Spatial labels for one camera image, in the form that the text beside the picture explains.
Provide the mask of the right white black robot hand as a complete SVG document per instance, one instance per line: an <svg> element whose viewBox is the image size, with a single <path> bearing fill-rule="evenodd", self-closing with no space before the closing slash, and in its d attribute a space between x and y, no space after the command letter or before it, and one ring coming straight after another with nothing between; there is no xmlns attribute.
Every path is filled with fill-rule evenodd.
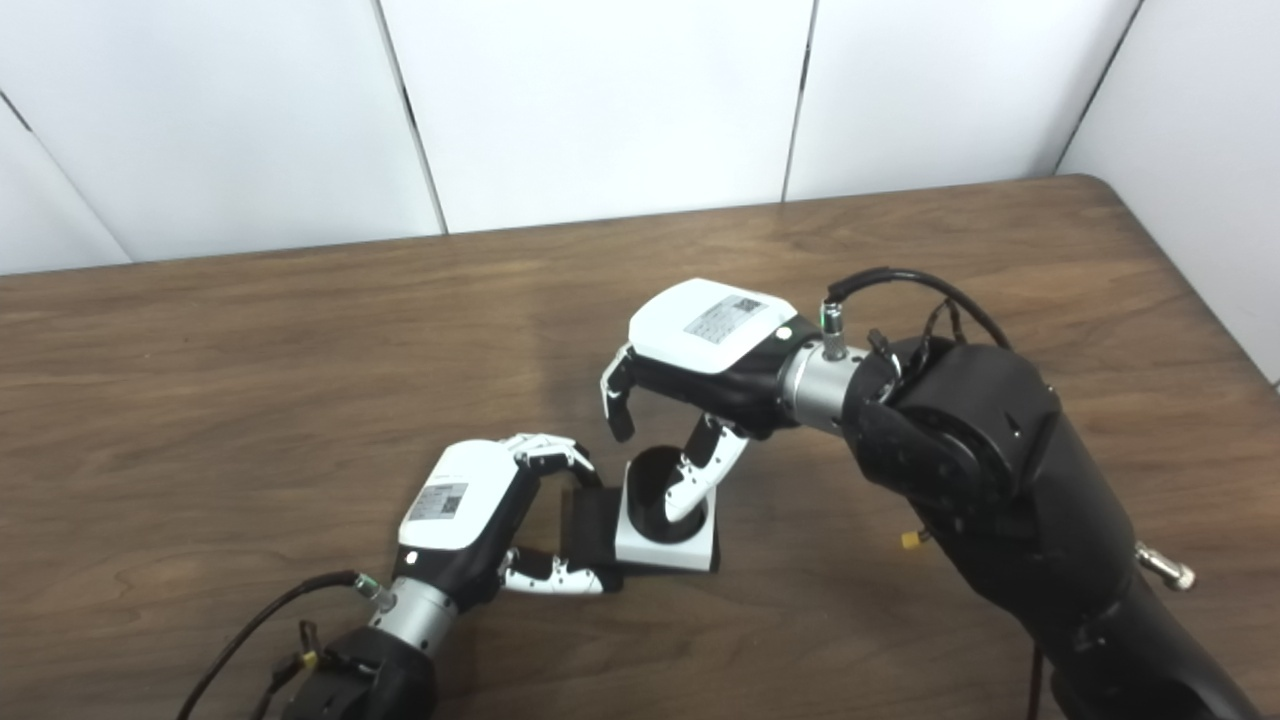
<svg viewBox="0 0 1280 720"><path fill-rule="evenodd" d="M749 441L797 427L785 405L785 375L818 337L788 301L703 278L662 291L630 318L627 340L599 383L614 439L635 433L628 397L636 388L701 414L662 492L668 523L703 502Z"/></svg>

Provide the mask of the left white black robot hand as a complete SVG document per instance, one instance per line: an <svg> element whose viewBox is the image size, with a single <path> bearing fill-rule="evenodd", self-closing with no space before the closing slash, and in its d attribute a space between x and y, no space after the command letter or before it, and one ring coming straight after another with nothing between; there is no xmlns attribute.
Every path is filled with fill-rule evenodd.
<svg viewBox="0 0 1280 720"><path fill-rule="evenodd" d="M543 478L562 471L580 488L603 487L589 452L572 438L520 433L451 445L399 524L393 578L431 587L457 612L490 603L503 588L621 592L625 579L616 570L515 544Z"/></svg>

